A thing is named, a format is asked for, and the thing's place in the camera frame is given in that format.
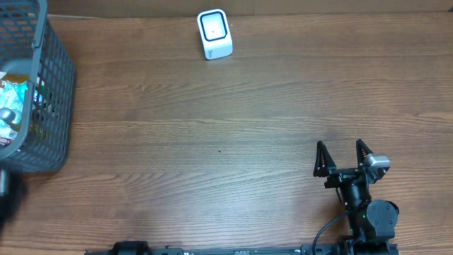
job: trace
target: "basket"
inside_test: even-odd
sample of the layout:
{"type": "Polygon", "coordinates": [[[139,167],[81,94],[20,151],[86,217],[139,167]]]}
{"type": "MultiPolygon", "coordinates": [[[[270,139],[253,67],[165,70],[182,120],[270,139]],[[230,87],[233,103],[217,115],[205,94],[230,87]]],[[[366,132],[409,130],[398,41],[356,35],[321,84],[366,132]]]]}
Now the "basket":
{"type": "Polygon", "coordinates": [[[20,130],[9,146],[0,148],[0,159],[21,164],[24,172],[62,168],[76,74],[47,19],[46,0],[1,0],[0,71],[30,76],[20,130]]]}

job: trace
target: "brown wall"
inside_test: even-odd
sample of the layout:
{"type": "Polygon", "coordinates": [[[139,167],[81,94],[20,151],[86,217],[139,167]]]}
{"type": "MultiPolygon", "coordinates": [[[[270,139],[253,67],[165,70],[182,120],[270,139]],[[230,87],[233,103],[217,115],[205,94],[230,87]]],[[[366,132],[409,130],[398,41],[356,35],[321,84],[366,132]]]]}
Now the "brown wall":
{"type": "Polygon", "coordinates": [[[50,13],[88,17],[195,16],[213,8],[227,15],[447,11],[453,0],[49,0],[50,13]]]}

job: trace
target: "basket handle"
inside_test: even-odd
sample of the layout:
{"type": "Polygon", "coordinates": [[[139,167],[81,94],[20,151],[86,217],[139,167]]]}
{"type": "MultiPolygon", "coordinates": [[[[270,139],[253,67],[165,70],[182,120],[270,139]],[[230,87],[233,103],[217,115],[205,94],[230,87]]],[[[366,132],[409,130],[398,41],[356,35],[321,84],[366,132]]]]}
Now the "basket handle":
{"type": "Polygon", "coordinates": [[[40,13],[38,14],[38,24],[36,24],[35,37],[32,43],[33,49],[41,47],[48,11],[47,0],[38,0],[38,3],[40,5],[40,13]]]}

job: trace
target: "white device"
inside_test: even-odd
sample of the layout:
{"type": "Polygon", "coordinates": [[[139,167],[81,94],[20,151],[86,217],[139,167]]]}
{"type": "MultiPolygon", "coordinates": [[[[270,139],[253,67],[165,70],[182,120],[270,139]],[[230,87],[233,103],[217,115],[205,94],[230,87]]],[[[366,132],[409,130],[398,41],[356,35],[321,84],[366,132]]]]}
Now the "white device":
{"type": "Polygon", "coordinates": [[[227,16],[221,9],[203,11],[197,17],[201,41],[208,60],[226,57],[233,53],[233,40],[227,16]]]}

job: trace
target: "wooden surface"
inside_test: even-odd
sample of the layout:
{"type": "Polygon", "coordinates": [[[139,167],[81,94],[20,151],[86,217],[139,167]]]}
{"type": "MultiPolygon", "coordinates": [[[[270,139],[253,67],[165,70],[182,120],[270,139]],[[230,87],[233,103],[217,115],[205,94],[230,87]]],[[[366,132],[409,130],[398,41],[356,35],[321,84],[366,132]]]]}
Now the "wooden surface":
{"type": "Polygon", "coordinates": [[[193,17],[223,9],[228,16],[301,13],[448,11],[452,0],[49,0],[51,14],[112,17],[193,17]]]}
{"type": "Polygon", "coordinates": [[[371,194],[400,207],[402,254],[452,253],[453,15],[229,22],[207,62],[195,18],[53,21],[79,74],[69,160],[29,178],[0,254],[308,243],[341,213],[316,142],[349,167],[357,138],[391,159],[371,194]]]}

